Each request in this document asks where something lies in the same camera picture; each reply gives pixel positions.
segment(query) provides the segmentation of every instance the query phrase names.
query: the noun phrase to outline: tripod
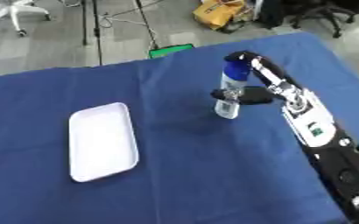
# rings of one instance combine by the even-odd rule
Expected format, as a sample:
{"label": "tripod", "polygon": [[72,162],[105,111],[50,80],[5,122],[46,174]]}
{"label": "tripod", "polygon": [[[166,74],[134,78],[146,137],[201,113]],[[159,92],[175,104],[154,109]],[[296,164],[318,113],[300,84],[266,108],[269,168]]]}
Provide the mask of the tripod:
{"label": "tripod", "polygon": [[[83,45],[86,46],[87,41],[87,5],[86,0],[81,0],[81,7],[82,7],[82,23],[83,23]],[[99,26],[99,16],[98,16],[98,3],[96,0],[92,0],[92,7],[94,12],[94,36],[96,37],[96,45],[99,57],[99,66],[102,66],[102,42],[101,42],[101,28]]]}
{"label": "tripod", "polygon": [[[97,51],[98,51],[98,57],[99,57],[99,65],[102,65],[102,42],[101,42],[101,28],[99,25],[99,15],[98,15],[98,6],[97,6],[97,2],[96,0],[92,0],[92,4],[93,4],[93,12],[94,12],[94,23],[95,23],[95,28],[94,28],[94,35],[96,37],[96,44],[97,44]],[[136,4],[138,9],[140,10],[140,14],[143,17],[143,20],[145,22],[145,25],[147,26],[148,32],[150,34],[150,38],[152,40],[152,48],[153,49],[158,49],[158,44],[156,39],[154,38],[150,25],[148,24],[148,20],[145,17],[144,11],[143,11],[143,5],[141,4],[140,0],[136,0]],[[83,40],[82,43],[84,46],[87,45],[88,41],[87,41],[87,5],[86,5],[86,0],[81,0],[81,7],[82,7],[82,23],[83,23]]]}

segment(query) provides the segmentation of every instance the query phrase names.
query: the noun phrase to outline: plastic tray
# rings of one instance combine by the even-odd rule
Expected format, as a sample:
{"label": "plastic tray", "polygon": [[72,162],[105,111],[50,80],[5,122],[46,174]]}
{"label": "plastic tray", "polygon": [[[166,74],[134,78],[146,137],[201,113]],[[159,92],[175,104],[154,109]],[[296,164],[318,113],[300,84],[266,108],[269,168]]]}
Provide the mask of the plastic tray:
{"label": "plastic tray", "polygon": [[72,114],[69,146],[70,175],[78,182],[128,171],[138,162],[130,114],[121,102]]}

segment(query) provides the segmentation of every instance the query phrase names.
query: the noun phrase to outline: blue tablecloth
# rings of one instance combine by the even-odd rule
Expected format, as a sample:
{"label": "blue tablecloth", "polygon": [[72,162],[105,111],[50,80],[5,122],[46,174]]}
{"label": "blue tablecloth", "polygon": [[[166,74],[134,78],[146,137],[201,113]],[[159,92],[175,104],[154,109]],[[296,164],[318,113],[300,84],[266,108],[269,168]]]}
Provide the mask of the blue tablecloth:
{"label": "blue tablecloth", "polygon": [[[278,102],[243,107],[233,121],[214,113],[209,93],[219,87],[223,57],[245,49],[272,58],[315,91],[359,140],[359,79],[306,33],[7,75],[0,77],[0,224],[344,221]],[[140,163],[75,183],[68,118],[112,102],[130,108]]]}

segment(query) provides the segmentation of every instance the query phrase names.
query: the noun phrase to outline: office chair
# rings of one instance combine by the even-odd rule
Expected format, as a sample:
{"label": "office chair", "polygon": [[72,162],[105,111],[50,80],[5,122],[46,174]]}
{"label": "office chair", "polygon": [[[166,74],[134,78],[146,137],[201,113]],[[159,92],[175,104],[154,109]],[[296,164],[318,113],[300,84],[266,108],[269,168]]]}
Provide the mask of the office chair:
{"label": "office chair", "polygon": [[18,0],[14,3],[8,1],[8,4],[4,7],[0,8],[0,18],[3,18],[7,15],[11,15],[11,20],[13,25],[15,26],[16,32],[19,37],[25,37],[27,35],[27,31],[20,28],[18,22],[18,13],[19,12],[36,12],[45,15],[45,19],[47,21],[51,20],[50,14],[47,10],[36,7],[34,0]]}
{"label": "office chair", "polygon": [[335,13],[342,13],[348,16],[346,23],[351,24],[355,22],[355,13],[351,10],[343,9],[339,6],[333,5],[328,0],[307,0],[305,4],[299,8],[297,16],[292,20],[292,28],[299,29],[299,23],[305,18],[321,15],[331,22],[334,27],[334,38],[341,37],[341,27],[335,17]]}

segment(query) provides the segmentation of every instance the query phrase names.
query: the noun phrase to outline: plastic bottle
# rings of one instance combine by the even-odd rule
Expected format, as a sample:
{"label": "plastic bottle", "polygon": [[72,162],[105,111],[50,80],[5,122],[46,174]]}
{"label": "plastic bottle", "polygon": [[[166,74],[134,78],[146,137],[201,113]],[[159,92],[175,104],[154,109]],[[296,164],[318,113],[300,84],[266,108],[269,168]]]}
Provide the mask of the plastic bottle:
{"label": "plastic bottle", "polygon": [[[229,61],[222,73],[221,88],[244,88],[250,74],[250,65],[243,61]],[[234,119],[238,117],[240,105],[236,102],[217,100],[215,112],[221,117]]]}

